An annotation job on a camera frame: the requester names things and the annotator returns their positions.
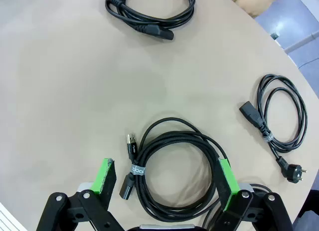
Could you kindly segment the person's right hand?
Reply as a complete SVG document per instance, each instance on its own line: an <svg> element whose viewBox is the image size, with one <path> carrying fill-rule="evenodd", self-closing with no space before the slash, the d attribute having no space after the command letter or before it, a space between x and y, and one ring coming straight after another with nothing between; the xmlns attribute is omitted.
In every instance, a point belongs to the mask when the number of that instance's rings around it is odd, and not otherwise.
<svg viewBox="0 0 319 231"><path fill-rule="evenodd" d="M276 0L232 0L250 17L256 18L266 11Z"/></svg>

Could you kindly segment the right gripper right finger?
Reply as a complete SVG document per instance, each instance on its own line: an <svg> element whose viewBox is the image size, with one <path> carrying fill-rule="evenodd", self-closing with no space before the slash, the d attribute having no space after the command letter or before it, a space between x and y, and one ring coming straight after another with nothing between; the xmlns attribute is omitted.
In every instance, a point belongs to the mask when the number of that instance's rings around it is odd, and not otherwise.
<svg viewBox="0 0 319 231"><path fill-rule="evenodd" d="M241 222L257 231L293 230L279 194L259 184L241 189L226 159L218 159L214 175L221 207L211 220L213 231L235 231Z"/></svg>

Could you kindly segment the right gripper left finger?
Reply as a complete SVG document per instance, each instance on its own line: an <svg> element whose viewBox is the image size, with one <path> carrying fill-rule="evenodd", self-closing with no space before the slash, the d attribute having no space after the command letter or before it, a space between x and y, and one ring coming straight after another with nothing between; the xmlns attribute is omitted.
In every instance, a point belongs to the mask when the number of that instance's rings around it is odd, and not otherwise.
<svg viewBox="0 0 319 231"><path fill-rule="evenodd" d="M39 220L38 231L74 231L89 222L96 231L121 231L122 226L108 211L116 183L114 160L105 158L93 184L69 197L52 193Z"/></svg>

